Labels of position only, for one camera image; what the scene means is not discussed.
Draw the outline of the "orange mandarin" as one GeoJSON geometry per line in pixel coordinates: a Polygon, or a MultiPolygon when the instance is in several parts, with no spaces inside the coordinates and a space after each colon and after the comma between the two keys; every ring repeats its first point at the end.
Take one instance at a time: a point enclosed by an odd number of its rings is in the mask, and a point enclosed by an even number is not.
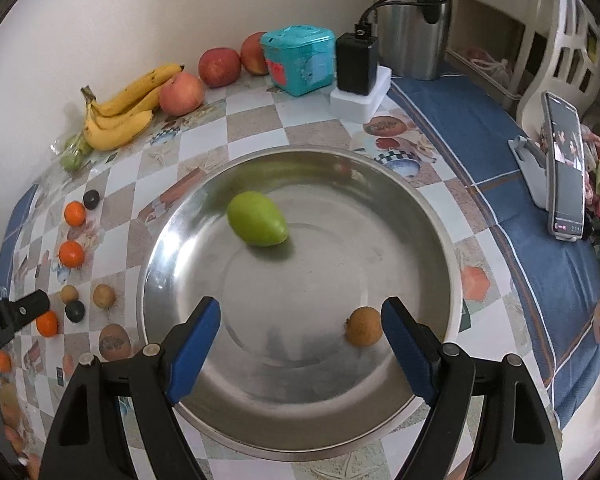
{"type": "Polygon", "coordinates": [[[77,200],[68,203],[68,205],[65,206],[64,218],[68,226],[73,226],[74,228],[83,226],[86,219],[85,206],[77,200]]]}
{"type": "Polygon", "coordinates": [[[38,333],[45,338],[53,338],[59,333],[58,318],[53,310],[41,314],[35,320],[35,327],[38,333]]]}
{"type": "Polygon", "coordinates": [[[76,240],[66,240],[59,246],[58,258],[66,268],[79,268],[84,263],[84,249],[76,240]]]}

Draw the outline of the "small tan longan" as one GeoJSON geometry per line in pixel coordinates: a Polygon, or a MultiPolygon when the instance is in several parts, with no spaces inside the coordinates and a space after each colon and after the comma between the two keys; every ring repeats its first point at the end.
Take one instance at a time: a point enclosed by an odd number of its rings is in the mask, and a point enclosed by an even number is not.
{"type": "Polygon", "coordinates": [[[73,285],[65,285],[60,291],[60,299],[64,304],[71,304],[79,299],[79,292],[73,285]]]}

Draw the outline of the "dark plum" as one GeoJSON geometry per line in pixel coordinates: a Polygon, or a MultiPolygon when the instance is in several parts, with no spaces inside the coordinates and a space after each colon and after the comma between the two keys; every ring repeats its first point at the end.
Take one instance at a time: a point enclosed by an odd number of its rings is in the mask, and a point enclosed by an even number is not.
{"type": "Polygon", "coordinates": [[[97,190],[92,188],[83,195],[83,205],[87,210],[95,210],[100,202],[100,194],[97,190]]]}
{"type": "Polygon", "coordinates": [[[77,299],[67,302],[65,304],[65,315],[71,323],[78,324],[84,319],[84,304],[77,299]]]}

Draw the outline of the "brown longan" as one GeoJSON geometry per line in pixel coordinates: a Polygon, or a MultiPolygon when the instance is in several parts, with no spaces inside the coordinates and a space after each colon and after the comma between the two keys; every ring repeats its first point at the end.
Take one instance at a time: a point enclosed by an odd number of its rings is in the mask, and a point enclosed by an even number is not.
{"type": "Polygon", "coordinates": [[[369,347],[382,336],[380,313],[372,307],[355,309],[346,322],[347,341],[355,347],[369,347]]]}
{"type": "Polygon", "coordinates": [[[92,299],[96,307],[106,310],[114,305],[117,295],[111,286],[102,283],[94,288],[92,299]]]}

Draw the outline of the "patterned checkered tablecloth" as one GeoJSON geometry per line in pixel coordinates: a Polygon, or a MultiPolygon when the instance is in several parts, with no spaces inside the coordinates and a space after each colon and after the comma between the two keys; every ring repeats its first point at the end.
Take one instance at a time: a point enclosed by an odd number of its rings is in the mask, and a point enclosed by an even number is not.
{"type": "Polygon", "coordinates": [[[135,287],[148,232],[166,196],[240,155],[286,144],[350,148],[393,167],[434,206],[449,231],[466,290],[460,338],[486,354],[517,349],[530,363],[558,422],[564,475],[580,479],[600,464],[600,343],[593,310],[600,267],[590,244],[537,240],[546,214],[532,202],[507,141],[519,130],[469,78],[449,68],[431,82],[397,80],[371,126],[329,114],[324,92],[293,98],[266,77],[242,76],[211,90],[207,103],[155,125],[78,174],[44,179],[21,197],[0,255],[0,283],[13,295],[87,292],[116,286],[114,322],[132,328],[135,287]],[[100,194],[83,226],[65,206],[100,194]],[[76,240],[84,263],[69,269],[58,249],[76,240]]]}

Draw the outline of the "green mango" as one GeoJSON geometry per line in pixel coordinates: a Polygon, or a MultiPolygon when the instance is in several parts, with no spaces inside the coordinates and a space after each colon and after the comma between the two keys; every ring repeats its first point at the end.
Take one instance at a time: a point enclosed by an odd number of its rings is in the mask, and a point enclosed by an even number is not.
{"type": "Polygon", "coordinates": [[[227,220],[235,234],[247,245],[272,247],[288,238],[288,226],[282,212],[268,196],[243,192],[227,206],[227,220]]]}

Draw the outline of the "large steel bowl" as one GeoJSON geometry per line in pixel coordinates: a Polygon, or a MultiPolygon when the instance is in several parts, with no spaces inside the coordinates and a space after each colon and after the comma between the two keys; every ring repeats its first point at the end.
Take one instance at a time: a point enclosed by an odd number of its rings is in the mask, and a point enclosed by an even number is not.
{"type": "Polygon", "coordinates": [[[270,148],[216,168],[161,222],[140,272],[137,331],[162,341],[204,296],[221,326],[176,408],[202,434],[267,460],[321,460],[383,437],[416,400],[388,341],[351,346],[359,307],[398,297],[443,340],[460,330],[452,240],[410,182],[368,157],[324,146],[270,148]],[[288,226],[254,247],[227,220],[259,192],[288,226]]]}

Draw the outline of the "yellow banana bunch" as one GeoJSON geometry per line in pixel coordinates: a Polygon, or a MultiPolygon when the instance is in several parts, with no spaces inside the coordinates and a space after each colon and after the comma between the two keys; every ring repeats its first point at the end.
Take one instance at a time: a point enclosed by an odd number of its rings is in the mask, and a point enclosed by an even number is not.
{"type": "Polygon", "coordinates": [[[138,77],[113,98],[98,102],[89,86],[81,89],[85,101],[83,136],[96,151],[109,152],[130,143],[152,122],[163,85],[184,66],[170,63],[138,77]]]}

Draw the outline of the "red apple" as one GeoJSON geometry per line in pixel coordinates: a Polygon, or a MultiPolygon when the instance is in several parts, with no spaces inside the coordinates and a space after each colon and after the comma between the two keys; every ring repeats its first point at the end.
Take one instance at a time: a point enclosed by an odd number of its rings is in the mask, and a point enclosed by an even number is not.
{"type": "Polygon", "coordinates": [[[254,32],[248,36],[240,48],[242,66],[252,76],[265,76],[268,74],[268,66],[260,45],[260,39],[264,32],[254,32]]]}
{"type": "Polygon", "coordinates": [[[213,48],[201,55],[198,74],[209,88],[221,88],[235,82],[242,72],[242,60],[231,48],[213,48]]]}
{"type": "Polygon", "coordinates": [[[204,102],[204,85],[201,80],[187,72],[169,79],[159,94],[160,108],[168,115],[183,116],[201,107],[204,102]]]}

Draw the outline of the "white box under adapter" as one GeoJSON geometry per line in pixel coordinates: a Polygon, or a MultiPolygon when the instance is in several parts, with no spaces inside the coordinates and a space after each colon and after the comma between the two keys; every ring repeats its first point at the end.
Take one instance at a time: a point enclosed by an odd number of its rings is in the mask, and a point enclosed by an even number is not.
{"type": "Polygon", "coordinates": [[[335,88],[329,95],[329,110],[337,118],[365,124],[378,111],[391,87],[392,70],[379,65],[376,82],[367,96],[345,92],[335,88]]]}

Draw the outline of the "middle red apple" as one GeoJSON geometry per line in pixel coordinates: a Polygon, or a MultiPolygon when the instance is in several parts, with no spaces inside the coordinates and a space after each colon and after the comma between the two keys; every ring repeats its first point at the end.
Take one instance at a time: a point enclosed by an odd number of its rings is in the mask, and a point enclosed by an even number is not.
{"type": "Polygon", "coordinates": [[[221,88],[235,82],[242,72],[242,60],[231,48],[213,48],[201,55],[198,74],[209,88],[221,88]]]}

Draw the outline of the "black power adapter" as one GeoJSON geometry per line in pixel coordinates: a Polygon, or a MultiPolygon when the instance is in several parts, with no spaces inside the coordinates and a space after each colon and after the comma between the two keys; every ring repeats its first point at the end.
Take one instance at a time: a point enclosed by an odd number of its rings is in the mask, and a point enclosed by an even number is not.
{"type": "Polygon", "coordinates": [[[337,88],[368,96],[377,79],[378,38],[370,23],[358,23],[354,32],[345,32],[335,42],[337,88]]]}

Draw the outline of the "teal plastic box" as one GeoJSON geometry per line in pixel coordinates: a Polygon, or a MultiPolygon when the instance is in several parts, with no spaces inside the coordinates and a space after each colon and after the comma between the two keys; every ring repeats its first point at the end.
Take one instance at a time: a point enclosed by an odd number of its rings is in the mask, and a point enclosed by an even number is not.
{"type": "Polygon", "coordinates": [[[291,96],[330,86],[335,76],[335,35],[311,25],[291,25],[260,38],[268,73],[291,96]]]}

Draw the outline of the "steel thermos jug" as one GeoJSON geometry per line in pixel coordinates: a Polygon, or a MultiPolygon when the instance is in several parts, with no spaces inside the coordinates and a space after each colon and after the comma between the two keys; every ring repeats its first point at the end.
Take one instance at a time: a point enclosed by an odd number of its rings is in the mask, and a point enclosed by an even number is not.
{"type": "Polygon", "coordinates": [[[396,76],[418,80],[439,77],[448,44],[452,4],[392,4],[377,10],[379,61],[396,76]]]}

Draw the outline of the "white plastic chair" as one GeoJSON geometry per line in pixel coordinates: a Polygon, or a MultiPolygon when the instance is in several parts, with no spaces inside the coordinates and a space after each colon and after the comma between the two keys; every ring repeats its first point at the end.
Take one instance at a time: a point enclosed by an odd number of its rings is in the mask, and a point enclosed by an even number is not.
{"type": "Polygon", "coordinates": [[[582,0],[553,0],[544,55],[518,104],[518,125],[530,138],[540,135],[545,92],[566,100],[583,116],[599,91],[600,25],[582,0]]]}

